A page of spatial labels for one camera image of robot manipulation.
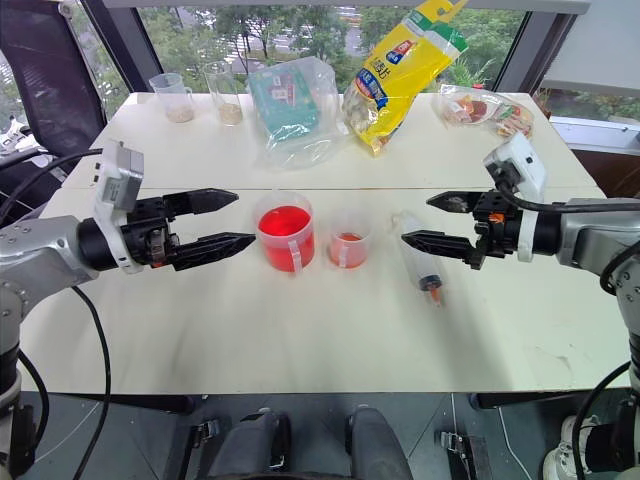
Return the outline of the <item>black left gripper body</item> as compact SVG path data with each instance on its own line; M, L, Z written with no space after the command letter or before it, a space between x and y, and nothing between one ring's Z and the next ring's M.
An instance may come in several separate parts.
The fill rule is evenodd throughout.
M140 265L159 268L173 265L179 238L170 223L181 215L182 194L137 200L120 227L131 258Z

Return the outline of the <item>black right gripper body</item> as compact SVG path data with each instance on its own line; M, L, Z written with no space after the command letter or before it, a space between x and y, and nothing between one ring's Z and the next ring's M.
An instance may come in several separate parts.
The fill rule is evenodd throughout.
M504 258L518 249L522 212L496 191L481 193L473 208L476 247L485 255Z

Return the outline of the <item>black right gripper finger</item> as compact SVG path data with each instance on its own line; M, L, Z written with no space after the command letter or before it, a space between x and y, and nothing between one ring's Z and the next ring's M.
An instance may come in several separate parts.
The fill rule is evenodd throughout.
M470 213L480 197L480 192L445 191L429 198L426 204L450 213Z
M479 270L482 267L483 252L473 246L467 238L427 230L404 233L400 238L414 250L435 256L459 259L474 270Z

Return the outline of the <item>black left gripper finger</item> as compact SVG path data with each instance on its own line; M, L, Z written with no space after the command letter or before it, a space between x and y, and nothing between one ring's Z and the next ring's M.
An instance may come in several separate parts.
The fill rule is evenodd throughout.
M165 195L164 207L167 218L176 218L218 211L237 200L236 193L206 188Z
M174 269L187 270L230 258L249 247L254 234L222 232L198 238L174 250Z

